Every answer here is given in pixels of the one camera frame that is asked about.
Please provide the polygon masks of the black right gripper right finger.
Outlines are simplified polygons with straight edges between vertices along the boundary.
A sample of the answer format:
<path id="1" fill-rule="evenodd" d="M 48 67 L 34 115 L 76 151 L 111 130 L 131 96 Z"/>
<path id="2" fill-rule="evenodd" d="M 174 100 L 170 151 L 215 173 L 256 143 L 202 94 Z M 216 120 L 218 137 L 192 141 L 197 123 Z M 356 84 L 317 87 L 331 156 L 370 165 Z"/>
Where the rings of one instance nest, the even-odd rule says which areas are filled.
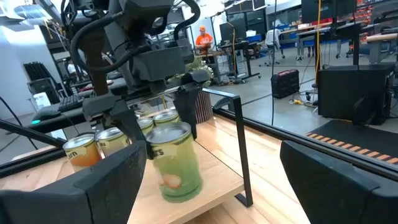
<path id="1" fill-rule="evenodd" d="M 280 159 L 310 223 L 397 224 L 397 182 L 293 141 Z"/>

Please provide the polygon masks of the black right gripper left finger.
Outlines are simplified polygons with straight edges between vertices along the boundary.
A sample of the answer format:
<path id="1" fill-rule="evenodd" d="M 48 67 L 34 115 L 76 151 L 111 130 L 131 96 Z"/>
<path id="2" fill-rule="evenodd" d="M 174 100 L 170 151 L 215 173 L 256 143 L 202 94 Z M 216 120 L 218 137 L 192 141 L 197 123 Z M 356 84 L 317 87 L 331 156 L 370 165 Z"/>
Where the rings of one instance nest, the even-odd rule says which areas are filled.
<path id="1" fill-rule="evenodd" d="M 127 223 L 144 176 L 146 142 L 31 192 L 1 191 L 1 223 Z"/>

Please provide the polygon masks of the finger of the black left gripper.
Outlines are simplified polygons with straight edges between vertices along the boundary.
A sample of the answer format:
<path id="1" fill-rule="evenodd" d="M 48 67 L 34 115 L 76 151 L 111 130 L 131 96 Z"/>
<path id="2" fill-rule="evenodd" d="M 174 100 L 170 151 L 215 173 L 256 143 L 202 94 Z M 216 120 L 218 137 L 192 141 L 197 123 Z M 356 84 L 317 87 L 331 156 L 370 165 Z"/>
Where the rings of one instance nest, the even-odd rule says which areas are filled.
<path id="1" fill-rule="evenodd" d="M 134 142 L 144 141 L 144 151 L 147 154 L 147 158 L 154 159 L 152 146 L 146 140 L 139 126 L 134 110 L 129 109 L 125 101 L 117 101 L 111 109 L 103 113 L 103 117 L 107 123 L 117 127 Z"/>
<path id="2" fill-rule="evenodd" d="M 181 121 L 188 123 L 191 126 L 192 136 L 197 138 L 196 129 L 196 100 L 201 87 L 196 84 L 182 85 L 175 92 L 174 106 L 178 112 Z"/>

